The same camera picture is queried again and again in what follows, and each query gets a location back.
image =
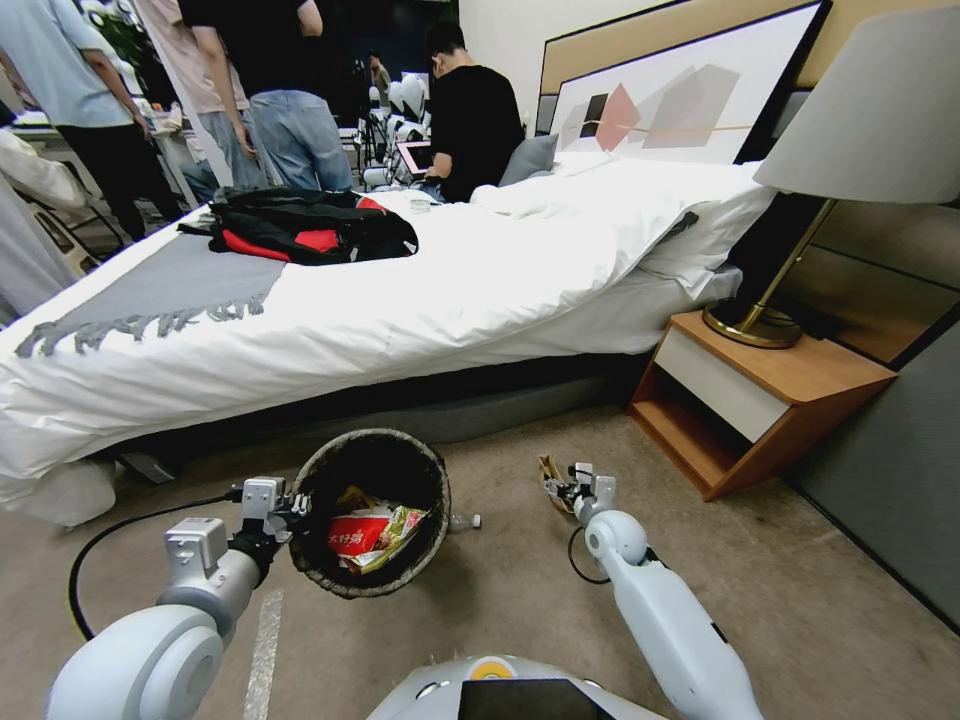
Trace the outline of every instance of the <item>black shirt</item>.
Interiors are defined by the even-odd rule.
[[[462,65],[439,78],[431,99],[435,153],[453,158],[440,186],[450,202],[466,202],[479,185],[497,185],[523,140],[510,81],[482,65]]]
[[[316,93],[311,62],[297,10],[305,0],[179,0],[187,27],[220,33],[248,97],[267,90]]]

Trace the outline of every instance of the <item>backpack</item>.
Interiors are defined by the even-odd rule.
[[[420,246],[410,223],[352,192],[226,188],[210,211],[214,252],[333,265],[409,257]]]

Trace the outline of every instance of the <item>wooden nightstand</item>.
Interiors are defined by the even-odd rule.
[[[806,335],[762,350],[674,315],[630,402],[630,414],[704,500],[766,480],[896,377]]]

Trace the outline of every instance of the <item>blanket fringe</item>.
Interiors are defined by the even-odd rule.
[[[230,300],[209,307],[185,308],[156,315],[131,315],[127,318],[109,322],[86,323],[84,325],[64,326],[56,322],[40,323],[17,346],[16,352],[22,358],[32,357],[39,346],[40,354],[49,357],[53,355],[57,344],[72,334],[74,336],[74,349],[79,355],[84,355],[87,348],[99,350],[104,339],[111,332],[132,335],[134,340],[140,342],[143,340],[147,326],[154,320],[158,321],[157,337],[165,338],[171,332],[181,332],[198,315],[204,312],[214,322],[243,320],[247,314],[261,315],[263,314],[263,302],[266,297],[267,293],[259,293],[249,298]]]

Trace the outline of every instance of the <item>lamp base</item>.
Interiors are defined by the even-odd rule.
[[[759,317],[748,326],[746,321],[753,315]],[[779,310],[744,307],[732,299],[704,308],[703,321],[724,337],[769,350],[793,347],[803,336],[800,326]]]

